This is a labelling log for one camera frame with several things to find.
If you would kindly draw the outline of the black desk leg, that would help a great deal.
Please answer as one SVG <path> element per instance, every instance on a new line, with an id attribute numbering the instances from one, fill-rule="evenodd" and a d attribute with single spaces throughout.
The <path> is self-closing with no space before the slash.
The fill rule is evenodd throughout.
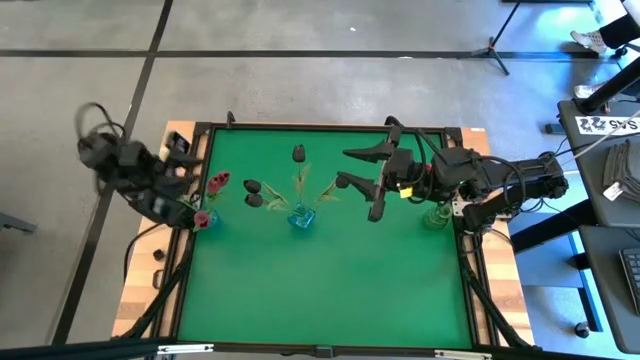
<path id="1" fill-rule="evenodd" d="M 515 253 L 520 253 L 575 231 L 579 226 L 598 224 L 589 200 L 583 200 L 557 214 L 510 236 Z"/>

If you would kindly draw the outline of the dark grey desk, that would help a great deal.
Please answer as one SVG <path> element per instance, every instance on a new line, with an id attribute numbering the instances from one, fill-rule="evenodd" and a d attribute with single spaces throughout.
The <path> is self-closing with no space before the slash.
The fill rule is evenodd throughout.
<path id="1" fill-rule="evenodd" d="M 572 148 L 571 155 L 577 154 L 577 147 L 596 141 L 595 135 L 580 133 L 580 112 L 573 101 L 561 101 L 558 104 L 560 122 L 568 136 Z M 640 203 L 620 195 L 616 200 L 605 198 L 603 192 L 603 174 L 609 148 L 623 144 L 625 140 L 640 144 L 640 135 L 612 140 L 606 139 L 595 148 L 577 159 L 577 168 L 581 175 L 588 196 L 587 200 L 572 205 L 564 210 L 577 221 L 578 225 L 600 225 L 606 227 L 639 228 Z"/>
<path id="2" fill-rule="evenodd" d="M 619 251 L 640 247 L 623 228 L 580 226 L 578 233 L 617 348 L 640 355 L 640 316 L 635 312 Z"/>

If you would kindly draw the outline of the person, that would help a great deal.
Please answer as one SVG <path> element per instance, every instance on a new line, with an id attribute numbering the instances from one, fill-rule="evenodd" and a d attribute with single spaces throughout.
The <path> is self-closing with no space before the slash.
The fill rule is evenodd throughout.
<path id="1" fill-rule="evenodd" d="M 640 39 L 640 0 L 620 0 L 626 14 L 615 21 L 600 27 L 598 30 L 580 33 L 570 32 L 574 42 L 597 54 L 604 54 L 607 50 L 618 50 L 634 40 Z M 603 83 L 591 85 L 577 85 L 574 96 L 579 99 L 587 98 L 595 93 Z M 640 79 L 622 91 L 622 94 L 640 100 Z"/>

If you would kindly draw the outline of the green glass vase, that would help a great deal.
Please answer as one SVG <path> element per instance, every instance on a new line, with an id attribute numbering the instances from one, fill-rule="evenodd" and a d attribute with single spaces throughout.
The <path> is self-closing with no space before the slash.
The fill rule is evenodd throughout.
<path id="1" fill-rule="evenodd" d="M 450 203 L 434 203 L 423 215 L 423 224 L 428 229 L 444 228 L 452 217 Z"/>

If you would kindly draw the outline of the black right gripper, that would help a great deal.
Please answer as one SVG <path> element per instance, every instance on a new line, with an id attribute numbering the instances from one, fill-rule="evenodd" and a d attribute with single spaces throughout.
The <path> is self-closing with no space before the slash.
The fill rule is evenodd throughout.
<path id="1" fill-rule="evenodd" d="M 413 151 L 397 149 L 403 128 L 393 125 L 385 140 L 361 149 L 346 149 L 342 153 L 358 160 L 377 163 L 386 161 L 383 166 L 382 187 L 387 191 L 398 192 L 411 189 L 411 200 L 444 200 L 445 194 L 437 187 L 438 183 L 431 168 L 414 160 Z M 372 179 L 349 175 L 350 184 L 370 202 L 368 220 L 378 222 L 384 214 L 385 190 Z"/>

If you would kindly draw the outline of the green table mat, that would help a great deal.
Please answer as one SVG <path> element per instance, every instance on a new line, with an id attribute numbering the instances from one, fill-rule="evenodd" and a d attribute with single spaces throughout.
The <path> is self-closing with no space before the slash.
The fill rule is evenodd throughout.
<path id="1" fill-rule="evenodd" d="M 325 203 L 307 229 L 286 212 L 251 208 L 243 182 L 266 182 L 291 203 L 303 144 L 311 165 L 303 202 L 338 172 L 374 178 L 379 166 L 343 150 L 379 133 L 219 130 L 209 170 L 227 171 L 219 222 L 195 239 L 181 311 L 182 341 L 467 348 L 471 344 L 451 227 L 424 227 L 424 205 L 389 194 L 383 218 L 352 188 Z"/>

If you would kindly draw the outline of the grey stand foot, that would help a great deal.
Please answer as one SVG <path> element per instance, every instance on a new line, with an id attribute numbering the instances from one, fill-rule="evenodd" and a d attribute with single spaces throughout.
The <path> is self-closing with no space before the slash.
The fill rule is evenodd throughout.
<path id="1" fill-rule="evenodd" d="M 0 230 L 2 229 L 15 229 L 24 233 L 34 233 L 37 226 L 0 212 Z"/>

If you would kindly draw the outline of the white label sticker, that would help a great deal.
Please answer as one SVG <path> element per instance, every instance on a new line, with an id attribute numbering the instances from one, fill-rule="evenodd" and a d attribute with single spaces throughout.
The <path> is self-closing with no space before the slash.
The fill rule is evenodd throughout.
<path id="1" fill-rule="evenodd" d="M 574 119 L 582 135 L 604 136 L 613 133 L 614 136 L 621 136 L 640 132 L 640 117 L 575 116 Z"/>

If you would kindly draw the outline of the black keyboard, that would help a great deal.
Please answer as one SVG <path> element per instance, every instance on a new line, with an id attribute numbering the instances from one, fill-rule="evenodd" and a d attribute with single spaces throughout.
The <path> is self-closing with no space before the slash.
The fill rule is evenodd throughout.
<path id="1" fill-rule="evenodd" d="M 640 316 L 640 247 L 619 251 L 635 312 Z"/>

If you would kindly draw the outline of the tall blue glass vase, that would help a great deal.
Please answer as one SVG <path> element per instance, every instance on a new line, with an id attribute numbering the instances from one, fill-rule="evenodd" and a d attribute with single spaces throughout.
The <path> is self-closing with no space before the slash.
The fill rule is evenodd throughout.
<path id="1" fill-rule="evenodd" d="M 299 229 L 307 229 L 315 220 L 316 211 L 298 202 L 287 216 L 288 223 Z"/>

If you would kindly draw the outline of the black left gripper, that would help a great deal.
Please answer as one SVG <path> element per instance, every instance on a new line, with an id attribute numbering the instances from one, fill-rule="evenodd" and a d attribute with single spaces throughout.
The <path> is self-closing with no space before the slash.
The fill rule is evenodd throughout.
<path id="1" fill-rule="evenodd" d="M 179 167 L 189 168 L 202 163 L 201 159 L 190 155 L 191 144 L 176 131 L 170 131 L 162 151 L 152 158 L 153 174 L 174 174 Z"/>

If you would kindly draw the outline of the black tripod stand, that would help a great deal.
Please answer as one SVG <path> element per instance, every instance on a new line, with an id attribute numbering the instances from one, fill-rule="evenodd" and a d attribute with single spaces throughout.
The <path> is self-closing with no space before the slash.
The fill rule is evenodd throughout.
<path id="1" fill-rule="evenodd" d="M 492 59 L 497 63 L 497 65 L 500 68 L 500 70 L 502 71 L 502 73 L 505 76 L 509 76 L 510 75 L 510 71 L 508 70 L 508 68 L 506 67 L 506 65 L 504 64 L 504 62 L 502 60 L 502 57 L 499 55 L 498 51 L 496 50 L 496 45 L 499 42 L 499 40 L 501 39 L 504 31 L 506 30 L 507 26 L 512 21 L 514 15 L 516 14 L 516 12 L 518 11 L 520 6 L 521 6 L 521 0 L 515 0 L 515 5 L 511 9 L 509 15 L 504 20 L 504 22 L 502 23 L 501 27 L 497 31 L 497 33 L 494 36 L 491 36 L 489 38 L 488 44 L 484 48 L 476 49 L 474 51 L 465 53 L 463 57 L 460 57 L 460 60 Z"/>

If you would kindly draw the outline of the stack of grey cloths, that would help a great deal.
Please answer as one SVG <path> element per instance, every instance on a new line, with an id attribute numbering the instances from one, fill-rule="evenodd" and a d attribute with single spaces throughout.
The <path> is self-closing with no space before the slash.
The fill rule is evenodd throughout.
<path id="1" fill-rule="evenodd" d="M 627 139 L 608 149 L 602 184 L 607 189 L 615 183 L 623 197 L 640 203 L 640 142 Z"/>

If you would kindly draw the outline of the silver metal bracket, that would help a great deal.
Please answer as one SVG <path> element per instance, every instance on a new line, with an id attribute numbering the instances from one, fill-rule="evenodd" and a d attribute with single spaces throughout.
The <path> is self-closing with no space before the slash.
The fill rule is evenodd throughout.
<path id="1" fill-rule="evenodd" d="M 208 353 L 214 351 L 213 344 L 173 344 L 158 347 L 158 355 Z"/>
<path id="2" fill-rule="evenodd" d="M 493 356 L 490 353 L 443 349 L 436 349 L 434 351 L 434 357 L 446 360 L 493 360 Z"/>

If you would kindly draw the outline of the black monitor pole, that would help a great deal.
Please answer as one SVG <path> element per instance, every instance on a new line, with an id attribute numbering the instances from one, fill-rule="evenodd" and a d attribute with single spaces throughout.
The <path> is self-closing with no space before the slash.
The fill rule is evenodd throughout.
<path id="1" fill-rule="evenodd" d="M 580 112 L 593 113 L 638 80 L 640 80 L 640 57 L 604 83 L 592 95 L 584 99 L 574 99 L 574 103 Z"/>

